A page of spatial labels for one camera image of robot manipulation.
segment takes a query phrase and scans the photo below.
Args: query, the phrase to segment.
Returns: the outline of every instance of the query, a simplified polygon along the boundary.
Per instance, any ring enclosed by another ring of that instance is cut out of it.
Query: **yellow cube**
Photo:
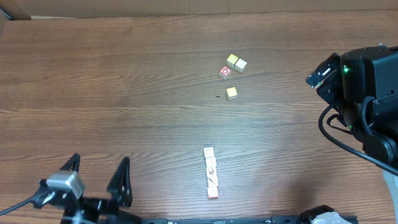
[[[232,87],[232,88],[226,89],[226,95],[228,97],[228,100],[233,100],[238,97],[238,92],[236,92],[235,87]]]
[[[231,55],[228,57],[228,59],[226,60],[226,64],[227,64],[229,67],[234,68],[235,63],[236,63],[237,61],[238,61],[238,57],[235,56],[235,55],[233,55],[233,54],[231,54]]]

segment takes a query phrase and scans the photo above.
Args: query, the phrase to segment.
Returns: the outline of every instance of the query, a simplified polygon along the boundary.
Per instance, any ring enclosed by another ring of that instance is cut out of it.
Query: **wooden tabletop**
[[[392,223],[381,170],[322,136],[327,104],[305,78],[333,52],[398,45],[397,22],[398,11],[7,22],[0,210],[77,152],[92,197],[109,197],[129,156],[129,211],[142,217],[269,217],[327,204],[361,223]],[[218,73],[230,54],[248,67],[224,81]],[[228,101],[233,86],[238,98]],[[208,146],[216,200],[207,199]],[[27,205],[0,223],[59,223],[61,214]]]

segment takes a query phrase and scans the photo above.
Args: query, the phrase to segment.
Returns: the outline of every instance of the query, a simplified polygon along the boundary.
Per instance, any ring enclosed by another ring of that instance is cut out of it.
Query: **red symbol on cube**
[[[231,73],[231,70],[230,70],[227,66],[224,66],[224,67],[220,70],[220,72],[221,72],[224,76],[228,76],[228,75]]]

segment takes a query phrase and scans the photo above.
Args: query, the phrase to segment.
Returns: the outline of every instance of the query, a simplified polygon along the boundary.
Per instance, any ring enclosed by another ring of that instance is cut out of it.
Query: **wood grain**
[[[85,195],[98,197],[129,156],[129,211],[142,217],[268,217],[328,204],[361,223],[392,223],[381,170],[322,136],[326,103],[305,78],[333,52],[397,44],[397,21],[398,11],[348,11],[8,22],[0,209],[77,152]],[[223,81],[231,53],[248,67]],[[238,98],[227,101],[232,86]],[[217,200],[206,197],[207,146]],[[0,223],[59,223],[61,213],[28,205]]]

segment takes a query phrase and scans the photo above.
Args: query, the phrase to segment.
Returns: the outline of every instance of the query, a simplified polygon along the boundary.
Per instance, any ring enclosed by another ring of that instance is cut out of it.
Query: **wire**
[[[326,114],[333,108],[335,107],[338,103],[340,103],[340,101],[337,101],[331,105],[329,105],[323,112],[322,114],[319,116],[319,120],[318,120],[318,126],[319,126],[319,130],[321,131],[321,133],[327,138],[329,139],[329,141],[331,141],[332,143],[334,143],[335,145],[339,146],[340,148],[354,154],[355,156],[358,156],[364,160],[367,160],[373,164],[375,164],[376,166],[390,172],[391,174],[394,175],[398,175],[398,170],[393,168],[392,166],[385,164],[377,159],[374,159],[366,154],[363,154],[362,152],[359,152],[356,149],[353,149],[352,147],[347,146],[346,144],[342,143],[341,141],[335,139],[334,137],[332,137],[329,133],[326,132],[325,128],[323,127],[323,119],[325,118]]]
[[[1,215],[5,215],[5,214],[7,214],[7,213],[9,213],[9,212],[12,212],[12,211],[14,211],[15,209],[21,208],[22,206],[24,206],[24,205],[26,205],[27,203],[29,203],[30,200],[31,200],[31,198],[28,198],[28,199],[26,199],[25,201],[23,201],[23,202],[21,202],[21,203],[18,203],[18,204],[16,204],[16,205],[12,206],[12,207],[9,207],[9,208],[7,208],[7,209],[1,211],[1,212],[0,212],[0,216],[1,216]]]
[[[366,108],[368,107],[368,104],[374,100],[373,96],[367,96],[363,99],[362,102],[362,108],[361,108],[361,123],[362,123],[362,128],[364,129],[365,133],[369,136],[373,135],[368,123],[366,122]]]
[[[336,127],[336,126],[333,126],[333,125],[330,124],[331,121],[332,121],[333,119],[335,119],[335,118],[339,119],[339,117],[340,117],[340,115],[338,115],[338,114],[333,114],[333,115],[331,115],[331,116],[326,120],[326,124],[328,124],[329,127],[334,128],[334,129],[337,129],[337,130],[339,130],[339,131],[342,131],[342,132],[344,132],[344,133],[346,133],[346,134],[353,134],[353,133],[351,133],[351,131],[344,130],[343,128],[339,128],[339,127]]]

